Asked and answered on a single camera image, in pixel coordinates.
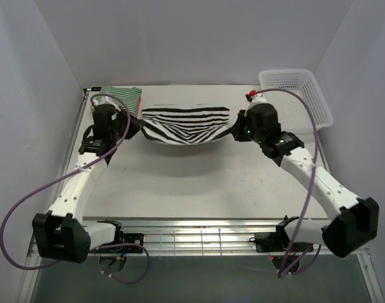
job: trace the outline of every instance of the white tabletop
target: white tabletop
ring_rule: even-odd
[[[153,104],[223,105],[231,111],[231,124],[237,112],[247,107],[244,95],[259,89],[246,85],[139,87],[142,109]],[[70,170],[83,132],[91,124],[87,105]],[[312,135],[300,139],[313,153]],[[298,215],[305,195],[306,190],[254,143],[238,143],[229,135],[206,145],[169,146],[148,141],[138,133],[113,156],[92,192],[85,217],[282,218]],[[326,214],[312,199],[306,217],[326,218]]]

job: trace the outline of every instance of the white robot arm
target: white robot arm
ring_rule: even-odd
[[[69,179],[47,212],[38,213],[33,218],[34,236],[42,257],[82,263],[91,249],[107,243],[123,243],[119,222],[104,220],[83,225],[88,198],[114,152],[92,166],[83,167],[113,149],[124,134],[127,117],[114,105],[102,104],[96,107],[93,122],[94,125],[84,133],[79,149],[74,169],[80,171]],[[131,139],[140,127],[140,121],[131,117],[125,138]]]
[[[304,143],[281,131],[275,108],[261,94],[253,91],[246,98],[250,105],[238,114],[231,130],[234,139],[257,143],[268,158],[308,188],[314,164]],[[376,237],[379,206],[372,198],[361,199],[318,166],[312,195],[329,220],[303,220],[295,242],[324,245],[343,258]],[[261,245],[268,251],[286,249],[297,219],[286,217]]]

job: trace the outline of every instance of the metal grate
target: metal grate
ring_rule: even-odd
[[[258,256],[253,243],[256,232],[275,231],[273,220],[118,220],[129,233],[144,233],[151,256]],[[95,220],[84,221],[85,224]],[[323,249],[322,254],[331,254]],[[31,256],[38,256],[35,243]]]

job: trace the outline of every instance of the white wall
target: white wall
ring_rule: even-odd
[[[352,0],[35,0],[82,87],[314,71]]]
[[[332,173],[381,207],[371,256],[385,297],[385,0],[354,0],[316,78],[335,119],[321,132]]]
[[[17,200],[59,173],[81,93],[33,0],[0,0],[0,224]],[[49,194],[8,222],[7,248],[21,264],[32,217]],[[0,250],[0,302],[14,302],[22,274]]]

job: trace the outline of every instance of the wire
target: wire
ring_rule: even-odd
[[[296,244],[296,250],[290,252],[289,256],[290,256],[290,257],[296,256],[296,254],[298,253],[298,251],[299,251],[299,244]]]
[[[130,249],[126,249],[121,255],[120,257],[123,258],[127,253],[129,253],[131,250]]]
[[[283,259],[282,259],[281,267],[280,267],[280,270],[278,272],[278,277],[282,278],[284,275],[286,275],[288,273],[289,269],[293,266],[293,264],[295,264],[300,259],[302,259],[305,256],[306,252],[307,252],[305,250],[293,263],[291,263],[290,266],[285,268],[285,265],[287,263],[287,259],[289,257],[289,252],[291,251],[293,243],[295,242],[296,236],[299,233],[300,225],[302,224],[302,221],[303,221],[303,219],[305,217],[305,213],[306,213],[307,207],[309,205],[309,201],[311,200],[312,191],[313,191],[313,185],[314,185],[314,179],[315,179],[315,176],[316,176],[317,155],[319,154],[319,135],[317,134],[316,123],[314,122],[314,118],[313,118],[312,112],[311,112],[311,110],[309,109],[307,104],[303,101],[303,99],[300,96],[298,96],[296,93],[293,93],[293,92],[291,92],[289,90],[285,90],[283,88],[267,88],[265,90],[256,91],[256,93],[254,95],[257,95],[259,93],[266,93],[266,92],[285,92],[285,93],[289,93],[290,95],[292,95],[296,99],[298,99],[300,101],[300,103],[302,103],[302,105],[305,107],[305,110],[306,110],[307,114],[309,115],[309,118],[311,119],[312,128],[313,128],[313,134],[314,134],[314,141],[315,141],[314,156],[313,156],[313,159],[312,159],[313,167],[312,167],[312,172],[311,172],[311,178],[310,178],[310,181],[309,181],[309,187],[307,188],[307,195],[306,195],[306,198],[305,198],[304,206],[302,208],[302,211],[300,212],[298,223],[296,224],[296,227],[293,230],[293,234],[292,234],[291,239],[290,239],[290,241],[288,243],[287,250],[285,251],[285,255],[284,255]]]
[[[317,259],[317,256],[319,255],[320,253],[320,250],[321,250],[321,245],[319,245],[319,248],[317,249],[312,261],[309,262],[309,264],[307,264],[304,268],[301,268],[300,270],[297,270],[295,271],[294,273],[292,273],[293,275],[297,275],[298,273],[303,273],[304,271],[308,270],[312,265],[313,263],[316,262],[316,259]]]
[[[116,96],[113,96],[113,95],[110,95],[108,93],[98,93],[96,95],[94,95],[92,97],[91,100],[93,100],[95,97],[99,97],[99,96],[106,96],[106,97],[111,97],[111,98],[114,98],[116,99],[117,101],[119,101],[123,106],[124,108],[121,109],[123,111],[123,113],[125,113],[125,115],[127,116],[127,125],[126,125],[126,128],[125,128],[125,131],[124,131],[124,134],[122,135],[122,137],[120,138],[120,140],[117,142],[117,144],[111,148],[107,153],[103,154],[102,156],[98,157],[96,160],[93,160],[91,161],[90,163],[54,180],[54,181],[51,181],[50,183],[44,185],[44,186],[41,186],[40,188],[30,192],[29,194],[27,194],[26,196],[22,197],[22,199],[18,200],[11,208],[10,210],[8,211],[8,213],[6,214],[6,216],[3,218],[3,221],[2,221],[2,224],[1,224],[1,228],[0,228],[0,247],[1,247],[1,250],[2,250],[2,253],[3,253],[3,256],[6,258],[6,260],[8,260],[8,262],[10,264],[12,264],[14,267],[16,268],[19,268],[21,270],[41,270],[42,268],[48,268],[52,265],[55,265],[57,264],[59,261],[55,261],[55,262],[52,262],[52,263],[49,263],[49,264],[44,264],[44,265],[39,265],[39,266],[33,266],[33,267],[29,267],[29,266],[24,266],[24,265],[20,265],[18,264],[15,260],[12,259],[12,257],[9,255],[9,253],[7,252],[6,250],[6,246],[5,246],[5,243],[4,243],[4,230],[6,228],[6,224],[11,216],[11,214],[17,209],[17,207],[19,207],[24,201],[26,201],[28,198],[31,198],[32,196],[34,196],[35,194],[43,191],[44,189],[47,189],[48,187],[51,187],[52,185],[55,185],[57,184],[58,182],[61,182],[69,177],[72,177],[76,174],[79,174],[81,171],[85,170],[85,169],[88,169],[89,167],[91,167],[92,165],[95,165],[97,162],[103,160],[104,158],[108,157],[109,155],[111,155],[112,153],[115,152],[115,150],[118,148],[118,146],[120,146],[120,144],[124,141],[126,135],[128,134],[128,131],[129,131],[129,127],[131,125],[131,115],[129,113],[129,110],[126,106],[126,104],[118,97]]]
[[[110,278],[114,278],[117,281],[120,281],[121,283],[126,284],[126,285],[137,284],[139,281],[144,279],[144,277],[148,274],[149,269],[150,269],[150,256],[149,256],[148,250],[145,247],[143,247],[142,245],[139,245],[139,244],[134,244],[134,243],[122,243],[122,244],[113,244],[113,245],[103,245],[103,246],[100,246],[98,249],[106,249],[106,248],[114,248],[114,247],[126,247],[126,246],[128,246],[128,247],[137,247],[139,249],[142,249],[143,252],[146,254],[145,271],[142,273],[142,275],[139,278],[137,278],[135,280],[128,281],[128,280],[125,280],[125,279],[123,279],[123,278],[121,278],[119,276],[115,276],[112,273],[110,273],[108,271],[105,271],[105,270],[97,271],[97,270],[94,270],[92,268],[88,268],[88,269],[92,270],[92,271],[100,272],[100,273],[105,273]]]

